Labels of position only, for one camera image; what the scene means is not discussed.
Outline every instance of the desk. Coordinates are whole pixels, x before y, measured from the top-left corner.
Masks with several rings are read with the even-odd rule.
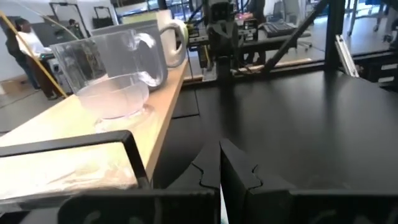
[[[310,37],[311,33],[309,31],[305,31],[303,35],[301,35],[300,38],[304,37]],[[290,36],[282,36],[282,37],[272,37],[268,38],[267,33],[265,32],[264,29],[259,29],[259,36],[258,36],[258,41],[252,41],[252,42],[245,42],[243,46],[241,47],[241,50],[243,53],[247,52],[257,52],[257,51],[267,51],[267,50],[279,50],[282,44],[289,39]],[[297,42],[295,42],[292,46],[290,47],[297,47]]]
[[[152,178],[187,68],[186,60],[181,66],[169,72],[165,86],[151,93],[147,101],[147,105],[154,108],[153,116],[130,129],[149,179]],[[78,98],[72,95],[1,137],[0,146],[93,134],[95,121],[95,118],[81,107]],[[73,165],[76,161],[80,161],[78,168],[72,167],[76,172],[68,173],[70,164]],[[0,199],[53,192],[59,188],[81,190],[119,185],[128,187],[136,183],[121,144],[2,158],[0,170],[2,170],[1,180],[13,180],[0,186]],[[100,175],[98,177],[97,173],[95,178],[98,179],[94,181],[87,183],[79,179],[80,174],[92,175],[96,171],[100,171]],[[40,178],[44,179],[43,175],[51,177],[61,175],[62,181],[39,184]]]
[[[230,139],[298,189],[397,192],[396,93],[323,72],[196,93],[199,138]]]

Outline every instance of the white shirt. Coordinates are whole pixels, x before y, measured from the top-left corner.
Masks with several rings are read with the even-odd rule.
[[[28,34],[25,32],[18,32],[18,34],[20,35],[20,37],[22,37],[22,39],[24,39],[26,44],[33,51],[33,54],[34,54],[33,56],[38,58],[40,56],[40,54],[45,54],[45,53],[51,52],[51,49],[43,46],[43,44],[41,43],[41,41],[39,40],[39,38],[36,36],[36,34],[33,31]],[[24,43],[22,43],[22,41],[18,38],[18,36],[17,36],[17,40],[18,40],[18,45],[19,45],[19,49],[21,50],[21,52],[23,52],[26,55],[30,55],[30,53],[26,49]]]

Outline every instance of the keyboard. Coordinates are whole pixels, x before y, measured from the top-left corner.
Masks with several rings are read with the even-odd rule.
[[[292,35],[293,32],[296,30],[295,27],[288,25],[284,21],[266,22],[264,24],[264,29],[266,30],[267,36],[269,38]]]

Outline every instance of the plastic container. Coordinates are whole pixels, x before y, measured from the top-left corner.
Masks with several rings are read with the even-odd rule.
[[[116,25],[116,26],[104,27],[104,28],[93,30],[93,31],[91,31],[91,33],[93,34],[93,36],[97,36],[97,35],[112,34],[114,32],[120,32],[120,31],[131,30],[131,29],[135,30],[136,32],[143,32],[143,33],[149,34],[156,41],[157,51],[159,54],[159,60],[160,60],[161,66],[162,66],[162,68],[161,68],[162,71],[161,71],[160,75],[162,75],[164,77],[164,82],[161,83],[159,86],[149,88],[149,90],[156,90],[156,89],[160,88],[165,83],[165,81],[167,79],[167,73],[168,73],[167,69],[175,68],[175,67],[181,65],[185,59],[185,55],[187,54],[186,47],[185,47],[186,43],[182,39],[182,44],[180,45],[179,49],[168,53],[168,56],[170,57],[169,60],[173,61],[173,63],[167,63],[166,58],[165,58],[164,46],[162,45],[161,35],[163,32],[172,30],[172,32],[176,32],[179,37],[182,37],[182,35],[183,35],[182,31],[179,28],[179,26],[177,24],[174,24],[173,22],[171,22],[169,25],[165,26],[162,30],[159,30],[158,21],[156,19],[153,19],[153,20],[148,20],[148,21],[125,23],[125,24]],[[146,68],[146,70],[149,71],[149,74],[151,75],[152,72],[150,72],[150,71],[153,69],[152,64],[145,63],[145,64],[143,64],[143,66]]]
[[[99,119],[142,112],[148,86],[164,82],[149,34],[126,30],[50,47],[82,107]],[[148,62],[150,71],[142,66]]]

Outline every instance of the cable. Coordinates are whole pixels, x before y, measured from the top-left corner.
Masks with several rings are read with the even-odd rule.
[[[34,55],[32,49],[27,45],[25,40],[19,35],[18,31],[15,29],[14,25],[10,22],[7,16],[0,11],[0,17],[6,22],[9,28],[15,33],[15,35],[22,41],[25,45],[26,49],[28,50],[30,55]],[[57,88],[57,90],[62,94],[63,97],[68,97],[67,94],[62,90],[62,88],[58,85],[58,83],[53,79],[53,77],[49,74],[49,72],[44,68],[44,66],[39,62],[36,57],[32,57],[35,63],[39,66],[39,68],[44,72],[44,74],[49,78],[49,80],[53,83],[53,85]]]
[[[206,58],[207,58],[207,63],[210,63],[209,53],[207,52],[207,45],[205,45],[205,55],[206,55]]]
[[[24,7],[25,9],[34,12],[35,14],[39,15],[40,17],[42,17],[43,19],[46,19],[52,23],[54,23],[55,25],[58,25],[59,27],[61,27],[62,29],[66,30],[70,35],[72,35],[73,38],[75,38],[76,40],[79,40],[79,38],[77,38],[77,36],[74,35],[74,33],[72,31],[70,31],[68,28],[64,27],[63,25],[59,24],[58,22],[54,21],[53,19],[49,18],[46,15],[41,14],[40,12],[37,12],[27,6],[24,6],[23,4],[21,4],[19,1],[13,1],[14,3]]]

